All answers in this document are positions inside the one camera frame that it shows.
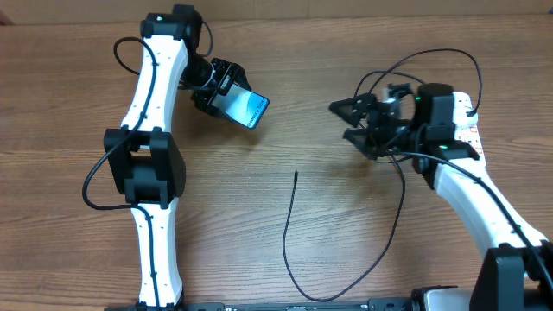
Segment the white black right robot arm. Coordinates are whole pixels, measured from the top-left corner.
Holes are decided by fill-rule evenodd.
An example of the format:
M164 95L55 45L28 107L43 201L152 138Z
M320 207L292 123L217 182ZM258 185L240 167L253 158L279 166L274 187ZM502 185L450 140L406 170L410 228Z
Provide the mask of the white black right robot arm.
M450 85L411 90L390 85L384 100L370 93L335 101L329 110L350 124L343 137L376 160L405 156L456 212L483 263L471 290L415 289L408 310L550 310L552 243L526 222L486 171L477 116L469 97Z

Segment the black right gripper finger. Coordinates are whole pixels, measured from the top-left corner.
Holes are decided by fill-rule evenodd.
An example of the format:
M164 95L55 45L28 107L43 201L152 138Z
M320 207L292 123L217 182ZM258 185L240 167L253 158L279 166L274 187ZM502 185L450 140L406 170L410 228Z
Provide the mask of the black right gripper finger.
M361 120L376 106L377 98L370 93L335 101L330 104L329 110L343 121L357 128Z
M361 154L371 160L385 156L389 135L381 130L349 129L343 138L350 142Z

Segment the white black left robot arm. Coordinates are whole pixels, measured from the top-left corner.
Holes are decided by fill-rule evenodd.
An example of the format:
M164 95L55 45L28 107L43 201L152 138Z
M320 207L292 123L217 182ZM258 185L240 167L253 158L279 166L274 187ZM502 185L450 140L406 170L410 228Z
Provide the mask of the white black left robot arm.
M239 64L197 51L202 28L192 5L150 13L137 37L143 47L137 88L117 129L105 131L105 160L137 228L142 283L136 310L182 310L175 216L186 165L172 134L176 95L192 93L194 106L246 129L257 127L270 101L255 93Z

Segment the Samsung Galaxy smartphone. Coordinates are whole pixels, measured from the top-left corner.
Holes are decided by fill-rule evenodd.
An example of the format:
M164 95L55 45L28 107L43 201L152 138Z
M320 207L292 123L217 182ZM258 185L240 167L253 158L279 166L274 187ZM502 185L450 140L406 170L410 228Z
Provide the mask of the Samsung Galaxy smartphone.
M232 121L248 129L255 129L270 101L242 86L232 84L228 93L218 94L213 100L213 106Z

